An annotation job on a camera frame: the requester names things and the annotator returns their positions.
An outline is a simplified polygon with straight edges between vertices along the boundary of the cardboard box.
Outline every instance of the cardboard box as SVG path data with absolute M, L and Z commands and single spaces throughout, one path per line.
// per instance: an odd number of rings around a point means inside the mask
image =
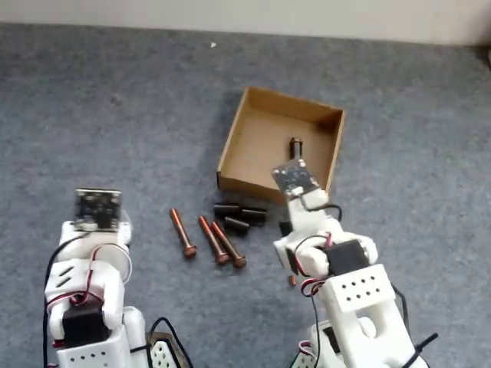
M 328 191 L 343 124 L 343 110 L 248 87 L 219 162 L 218 187 L 284 203 L 271 171 L 289 160 L 290 139 L 299 137 L 308 169 Z

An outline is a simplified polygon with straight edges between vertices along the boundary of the black cylinder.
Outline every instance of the black cylinder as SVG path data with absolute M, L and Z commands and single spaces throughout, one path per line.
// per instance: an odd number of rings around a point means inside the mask
M 266 215 L 268 211 L 266 209 L 258 209 L 256 207 L 242 207 L 240 211 L 240 218 L 246 220 L 253 225 L 263 225 L 266 221 Z
M 248 224 L 247 222 L 240 221 L 237 218 L 233 217 L 225 217 L 225 220 L 223 221 L 223 226 L 228 229 L 228 230 L 233 230 L 235 233 L 238 235 L 246 235 L 249 229 L 251 228 L 251 225 Z
M 237 203 L 215 203 L 213 212 L 216 217 L 240 215 L 240 205 Z
M 286 236 L 293 231 L 293 225 L 291 221 L 280 221 L 279 222 L 279 231 L 282 233 L 282 236 Z
M 300 138 L 290 139 L 290 159 L 301 159 L 302 158 L 302 146 L 303 142 Z

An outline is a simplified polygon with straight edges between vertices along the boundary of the copper screw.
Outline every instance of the copper screw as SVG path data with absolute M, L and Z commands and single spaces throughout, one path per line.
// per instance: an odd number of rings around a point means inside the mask
M 297 279 L 295 278 L 294 275 L 288 276 L 288 283 L 290 286 L 295 287 L 297 286 Z
M 196 255 L 196 247 L 191 244 L 186 230 L 184 229 L 183 223 L 181 222 L 178 211 L 176 209 L 170 209 L 169 215 L 174 224 L 174 228 L 176 228 L 176 232 L 179 236 L 181 244 L 183 245 L 184 255 L 186 256 L 186 258 L 194 257 Z
M 232 257 L 233 267 L 242 268 L 246 265 L 246 257 L 237 252 L 236 248 L 232 245 L 230 240 L 226 237 L 225 232 L 220 228 L 220 225 L 214 221 L 212 223 L 212 230 L 216 236 L 222 242 L 222 245 L 227 253 L 229 253 L 230 257 Z
M 215 255 L 215 262 L 218 265 L 224 265 L 228 261 L 230 261 L 230 257 L 228 254 L 220 246 L 218 240 L 216 240 L 215 235 L 212 233 L 212 229 L 208 225 L 208 221 L 206 221 L 205 216 L 200 216 L 198 218 L 199 226 L 203 230 L 205 236 L 208 238 L 209 246 L 211 247 L 213 254 Z

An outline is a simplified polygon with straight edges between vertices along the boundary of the bolt head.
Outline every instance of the bolt head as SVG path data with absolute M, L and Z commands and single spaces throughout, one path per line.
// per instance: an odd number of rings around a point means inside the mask
M 246 264 L 247 264 L 246 257 L 240 257 L 233 262 L 233 267 L 243 268 Z
M 184 255 L 186 258 L 194 258 L 196 256 L 196 247 L 194 245 L 187 247 L 184 249 Z
M 216 263 L 218 265 L 224 265 L 228 261 L 230 261 L 229 255 L 222 254 L 222 255 L 219 255 L 218 257 L 216 257 Z

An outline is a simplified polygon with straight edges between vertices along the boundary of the white plastic part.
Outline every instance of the white plastic part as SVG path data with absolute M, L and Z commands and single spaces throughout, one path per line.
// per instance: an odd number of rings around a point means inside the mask
M 166 341 L 157 341 L 153 345 L 152 351 L 153 368 L 177 368 L 176 361 L 170 352 L 169 344 Z
M 106 341 L 59 349 L 57 355 L 60 368 L 135 368 L 131 366 L 124 326 L 113 331 Z
M 328 201 L 328 195 L 324 190 L 316 189 L 304 195 L 304 202 L 308 208 L 324 205 Z M 336 218 L 328 215 L 326 211 L 309 212 L 305 209 L 300 199 L 288 202 L 288 211 L 292 222 L 293 231 L 287 236 L 275 241 L 276 252 L 283 267 L 290 268 L 291 259 L 288 253 L 295 252 L 298 244 L 312 235 L 329 235 L 335 244 L 358 240 L 363 248 L 370 265 L 378 259 L 378 251 L 374 241 L 363 235 L 345 232 Z M 310 238 L 304 241 L 297 250 L 297 258 L 304 271 L 312 277 L 323 277 L 328 274 L 328 260 L 323 252 L 313 249 L 325 244 L 322 238 Z
M 88 259 L 71 259 L 53 264 L 48 284 L 44 290 L 46 300 L 51 301 L 58 295 L 85 291 L 89 273 Z M 92 262 L 94 270 L 90 292 L 104 299 L 102 312 L 104 323 L 110 330 L 121 325 L 123 316 L 124 285 L 120 272 L 105 261 Z M 63 340 L 63 313 L 69 308 L 67 299 L 54 302 L 50 311 L 49 326 L 54 339 Z
M 145 346 L 147 342 L 145 340 L 145 320 L 142 313 L 135 307 L 125 307 L 123 311 L 123 323 L 126 327 L 130 350 Z M 147 350 L 140 350 L 131 354 L 131 367 L 148 368 Z
M 382 264 L 329 278 L 324 289 L 328 302 L 342 313 L 393 301 L 396 297 Z
M 76 231 L 73 223 L 66 221 L 61 227 L 60 244 L 80 235 L 83 235 L 83 232 Z M 85 238 L 73 241 L 60 252 L 57 261 L 89 258 L 92 251 L 102 244 L 117 244 L 129 254 L 127 239 L 131 240 L 131 225 L 121 223 L 118 232 L 93 232 Z M 121 251 L 118 251 L 115 247 L 104 247 L 97 253 L 97 259 L 113 265 L 121 273 L 121 278 L 123 280 L 127 279 L 130 265 L 128 257 L 122 254 Z
M 324 320 L 319 322 L 319 337 L 321 338 L 321 357 L 319 358 L 318 367 L 327 367 L 327 368 L 346 368 L 343 363 L 343 357 L 341 354 L 336 354 L 334 349 L 332 348 L 331 342 L 329 341 L 329 337 L 324 333 L 324 330 L 331 326 L 331 322 L 329 320 Z M 315 325 L 312 325 L 309 329 L 309 337 L 314 348 L 314 352 L 317 354 L 319 349 L 317 345 L 317 328 Z
M 388 297 L 390 292 L 386 292 L 384 300 L 376 304 L 374 304 L 373 299 L 369 299 L 369 302 L 366 303 L 367 306 L 362 309 L 366 317 L 370 318 L 373 323 L 376 330 L 375 334 L 373 327 L 369 327 L 365 322 L 362 326 L 357 317 L 357 308 L 363 305 L 362 302 L 355 302 L 355 307 L 342 306 L 337 303 L 346 295 L 342 294 L 343 292 L 338 293 L 338 286 L 339 284 L 336 284 L 334 290 L 332 284 L 326 281 L 326 284 L 321 287 L 319 295 L 330 317 L 346 367 L 385 368 L 403 366 L 413 356 L 414 346 L 395 300 Z M 411 368 L 427 368 L 427 365 L 423 359 L 418 358 Z
M 297 354 L 295 360 L 290 366 L 290 368 L 314 368 L 314 367 L 315 367 L 315 358 L 309 355 L 305 355 L 301 352 Z M 323 366 L 321 364 L 318 364 L 317 368 L 323 368 Z

